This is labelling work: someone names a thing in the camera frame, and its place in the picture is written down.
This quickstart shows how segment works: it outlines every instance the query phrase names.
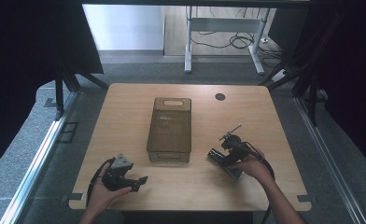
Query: hand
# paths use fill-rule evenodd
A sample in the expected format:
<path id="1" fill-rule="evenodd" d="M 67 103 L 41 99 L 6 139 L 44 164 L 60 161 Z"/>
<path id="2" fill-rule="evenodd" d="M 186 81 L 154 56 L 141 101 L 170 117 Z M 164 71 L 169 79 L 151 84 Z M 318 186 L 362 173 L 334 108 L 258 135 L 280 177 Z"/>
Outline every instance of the hand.
<path id="1" fill-rule="evenodd" d="M 259 154 L 264 158 L 264 153 L 257 149 Z M 244 171 L 247 175 L 256 178 L 259 182 L 265 177 L 271 177 L 267 167 L 262 164 L 256 157 L 248 155 L 243 161 L 230 165 L 230 168 L 236 168 Z"/>
<path id="2" fill-rule="evenodd" d="M 109 166 L 110 163 L 107 163 L 99 173 L 99 177 L 96 178 L 92 187 L 90 201 L 80 223 L 94 223 L 115 199 L 131 192 L 131 187 L 110 191 L 104 186 L 102 176 Z"/>

